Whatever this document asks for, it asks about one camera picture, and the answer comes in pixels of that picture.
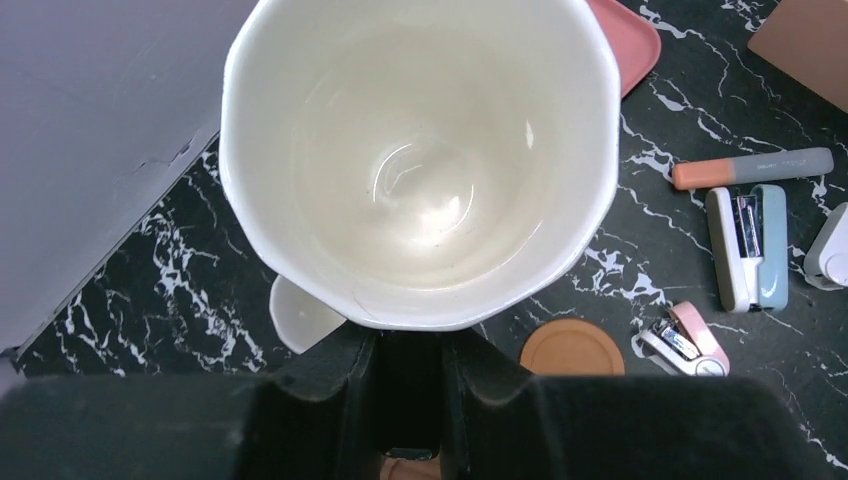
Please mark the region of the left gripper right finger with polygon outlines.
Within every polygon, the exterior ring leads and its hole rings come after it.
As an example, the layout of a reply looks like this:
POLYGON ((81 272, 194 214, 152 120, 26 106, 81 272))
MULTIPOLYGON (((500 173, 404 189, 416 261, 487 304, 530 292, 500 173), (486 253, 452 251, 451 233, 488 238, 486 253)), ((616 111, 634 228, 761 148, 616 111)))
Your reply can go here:
POLYGON ((448 479, 826 479, 789 411, 738 377, 540 376, 442 340, 448 479))

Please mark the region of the brown saucer coaster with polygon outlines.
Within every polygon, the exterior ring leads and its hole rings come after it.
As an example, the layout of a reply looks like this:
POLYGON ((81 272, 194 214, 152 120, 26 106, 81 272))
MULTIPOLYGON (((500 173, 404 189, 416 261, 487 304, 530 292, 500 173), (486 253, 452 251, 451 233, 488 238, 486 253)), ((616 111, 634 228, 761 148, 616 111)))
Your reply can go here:
POLYGON ((438 458, 410 460, 387 458, 380 470, 381 480, 441 480, 441 464, 438 458))

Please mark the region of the dark brown mug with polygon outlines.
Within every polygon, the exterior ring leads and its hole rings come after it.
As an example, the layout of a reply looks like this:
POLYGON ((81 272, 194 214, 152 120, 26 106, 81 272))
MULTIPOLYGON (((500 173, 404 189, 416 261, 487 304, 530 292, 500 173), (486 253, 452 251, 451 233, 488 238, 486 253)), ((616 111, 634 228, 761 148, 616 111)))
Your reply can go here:
POLYGON ((584 1, 261 1, 221 106, 255 253, 420 352, 560 279, 615 196, 619 70, 584 1))

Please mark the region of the pink tray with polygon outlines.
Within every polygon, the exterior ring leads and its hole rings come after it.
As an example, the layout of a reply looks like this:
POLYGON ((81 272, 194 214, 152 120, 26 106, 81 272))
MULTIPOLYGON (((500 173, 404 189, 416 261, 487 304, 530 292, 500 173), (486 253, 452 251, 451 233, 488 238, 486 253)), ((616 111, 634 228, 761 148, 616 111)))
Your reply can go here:
POLYGON ((615 0, 589 0, 615 56, 625 98, 656 66, 662 49, 657 30, 615 0))

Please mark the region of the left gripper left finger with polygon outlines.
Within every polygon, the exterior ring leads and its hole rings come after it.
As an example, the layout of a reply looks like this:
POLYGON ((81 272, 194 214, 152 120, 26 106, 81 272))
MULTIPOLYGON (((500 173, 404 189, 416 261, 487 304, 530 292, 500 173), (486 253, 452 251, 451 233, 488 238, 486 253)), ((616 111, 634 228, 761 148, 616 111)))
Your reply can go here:
POLYGON ((265 374, 59 376, 1 397, 5 479, 375 479, 376 337, 265 374))

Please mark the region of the light orange coaster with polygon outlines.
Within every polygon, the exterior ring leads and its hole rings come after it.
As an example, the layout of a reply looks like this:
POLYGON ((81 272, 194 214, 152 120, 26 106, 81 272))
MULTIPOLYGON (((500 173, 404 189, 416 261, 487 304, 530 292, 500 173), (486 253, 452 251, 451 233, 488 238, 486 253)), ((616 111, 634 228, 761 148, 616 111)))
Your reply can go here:
POLYGON ((525 342, 519 364, 537 375, 624 375, 615 341, 581 319, 562 318, 537 328, 525 342))

